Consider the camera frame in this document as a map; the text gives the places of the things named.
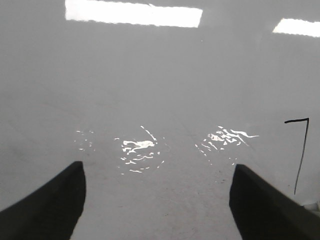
white surface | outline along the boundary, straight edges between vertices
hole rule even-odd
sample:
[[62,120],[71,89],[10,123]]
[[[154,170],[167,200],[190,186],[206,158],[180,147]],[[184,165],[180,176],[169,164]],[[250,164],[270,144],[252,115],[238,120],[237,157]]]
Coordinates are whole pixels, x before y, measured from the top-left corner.
[[[63,0],[0,4],[0,208],[73,161],[87,177],[73,240],[241,239],[228,206],[238,163],[318,201],[319,40],[272,32],[282,18],[319,21],[319,3],[140,3],[202,9],[200,25],[66,20]],[[294,196],[306,123],[284,122],[307,117]]]

